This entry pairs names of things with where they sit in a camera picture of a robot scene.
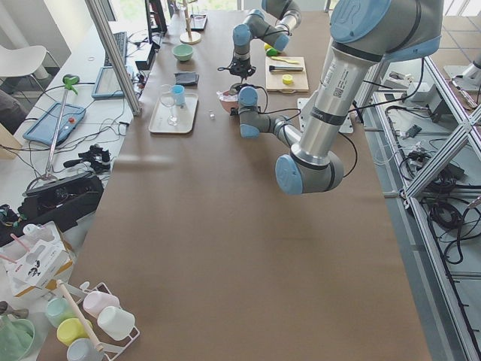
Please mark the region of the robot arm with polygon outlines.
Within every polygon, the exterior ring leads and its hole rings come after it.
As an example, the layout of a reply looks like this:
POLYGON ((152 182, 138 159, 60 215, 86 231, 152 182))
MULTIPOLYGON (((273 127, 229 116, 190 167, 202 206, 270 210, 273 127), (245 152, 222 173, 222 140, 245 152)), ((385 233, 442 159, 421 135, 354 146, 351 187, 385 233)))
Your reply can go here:
POLYGON ((249 85, 238 95, 240 133, 256 138, 276 135, 290 152, 275 165, 280 189, 289 195, 334 189, 343 179, 343 165, 330 148, 369 68, 424 58, 440 46, 441 1, 340 1, 330 18, 332 58, 311 98, 304 131, 285 117, 258 111, 258 94, 249 85))
POLYGON ((251 64, 250 43, 255 39, 264 41, 275 50, 284 51, 292 31, 301 24, 299 6, 292 0, 271 0, 262 1, 262 9, 279 20, 278 24, 270 25, 259 9, 251 10, 244 21, 233 28, 232 60, 227 67, 218 67, 218 71, 228 71, 241 80, 254 75, 256 67, 251 64))

